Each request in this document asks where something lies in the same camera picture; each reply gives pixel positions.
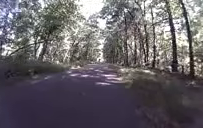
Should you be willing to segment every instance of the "forest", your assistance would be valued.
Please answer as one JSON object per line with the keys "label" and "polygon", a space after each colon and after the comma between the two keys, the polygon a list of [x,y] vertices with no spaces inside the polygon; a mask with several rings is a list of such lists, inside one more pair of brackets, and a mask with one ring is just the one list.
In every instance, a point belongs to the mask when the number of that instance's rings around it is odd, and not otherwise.
{"label": "forest", "polygon": [[79,1],[0,0],[0,85],[102,63],[129,81],[150,128],[203,124],[203,0],[103,0],[88,18]]}
{"label": "forest", "polygon": [[97,58],[203,76],[203,0],[106,0],[88,19],[74,0],[0,0],[0,61]]}

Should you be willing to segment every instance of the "sunlit patch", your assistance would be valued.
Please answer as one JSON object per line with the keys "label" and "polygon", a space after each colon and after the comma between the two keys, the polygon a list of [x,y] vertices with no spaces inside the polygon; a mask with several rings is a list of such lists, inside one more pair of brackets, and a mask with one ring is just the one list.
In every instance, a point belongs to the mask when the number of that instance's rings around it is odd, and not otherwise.
{"label": "sunlit patch", "polygon": [[106,80],[106,82],[113,83],[113,84],[122,84],[123,83],[122,81],[119,81],[119,80]]}
{"label": "sunlit patch", "polygon": [[152,72],[152,71],[150,71],[150,70],[142,70],[142,72],[148,73],[148,74],[150,74],[150,75],[155,75],[155,74],[156,74],[156,73],[154,73],[154,72]]}
{"label": "sunlit patch", "polygon": [[72,73],[72,71],[67,71],[67,74],[71,74]]}
{"label": "sunlit patch", "polygon": [[71,69],[79,69],[81,68],[80,66],[72,66]]}
{"label": "sunlit patch", "polygon": [[111,83],[107,83],[107,82],[96,82],[96,85],[100,85],[100,86],[110,86],[112,85]]}
{"label": "sunlit patch", "polygon": [[79,76],[79,75],[80,75],[79,73],[74,73],[74,74],[71,74],[70,76],[76,77],[76,76]]}
{"label": "sunlit patch", "polygon": [[100,73],[103,73],[103,72],[104,72],[104,71],[102,71],[102,70],[98,70],[98,69],[95,70],[95,71],[96,71],[96,72],[100,72]]}
{"label": "sunlit patch", "polygon": [[106,77],[106,78],[116,78],[117,75],[107,75],[107,74],[103,74],[102,76]]}
{"label": "sunlit patch", "polygon": [[52,76],[46,76],[46,77],[44,78],[44,80],[48,80],[48,79],[50,79],[50,78],[52,78]]}
{"label": "sunlit patch", "polygon": [[87,78],[87,77],[89,77],[89,75],[81,75],[81,77]]}

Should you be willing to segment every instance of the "tree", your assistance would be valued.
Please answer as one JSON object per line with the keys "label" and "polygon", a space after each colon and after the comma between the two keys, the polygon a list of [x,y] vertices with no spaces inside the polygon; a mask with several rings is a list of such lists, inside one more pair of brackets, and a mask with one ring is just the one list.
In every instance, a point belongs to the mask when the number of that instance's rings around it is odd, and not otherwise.
{"label": "tree", "polygon": [[191,34],[191,29],[190,29],[190,23],[189,23],[187,10],[186,10],[186,7],[185,7],[183,0],[179,0],[179,3],[180,3],[181,8],[183,10],[183,16],[185,19],[186,29],[187,29],[187,38],[188,38],[188,42],[189,42],[190,76],[192,78],[194,78],[195,69],[194,69],[194,55],[193,55],[193,39],[192,39],[192,34]]}
{"label": "tree", "polygon": [[170,7],[170,3],[168,0],[165,1],[165,6],[166,10],[168,13],[168,20],[169,20],[169,26],[170,26],[170,32],[172,36],[172,56],[173,56],[173,61],[172,61],[172,71],[173,72],[178,72],[178,59],[177,59],[177,43],[176,43],[176,32],[175,32],[175,27],[173,23],[173,16],[172,16],[172,11]]}

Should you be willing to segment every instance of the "asphalt road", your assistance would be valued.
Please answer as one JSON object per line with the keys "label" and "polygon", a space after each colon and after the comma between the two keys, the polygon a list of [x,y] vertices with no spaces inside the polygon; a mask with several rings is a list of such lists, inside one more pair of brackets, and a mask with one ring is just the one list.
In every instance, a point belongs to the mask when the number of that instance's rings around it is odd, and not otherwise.
{"label": "asphalt road", "polygon": [[138,128],[132,99],[116,70],[88,65],[1,89],[0,128]]}

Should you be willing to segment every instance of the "sunlight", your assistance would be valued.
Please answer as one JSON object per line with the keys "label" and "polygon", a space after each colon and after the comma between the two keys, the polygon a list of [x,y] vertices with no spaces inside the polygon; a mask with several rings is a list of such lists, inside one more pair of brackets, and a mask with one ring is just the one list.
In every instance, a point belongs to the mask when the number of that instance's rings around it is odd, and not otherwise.
{"label": "sunlight", "polygon": [[81,12],[86,17],[99,12],[103,7],[103,0],[80,0],[79,4],[82,5]]}
{"label": "sunlight", "polygon": [[112,84],[107,83],[107,82],[96,82],[96,85],[109,86],[109,85],[112,85]]}

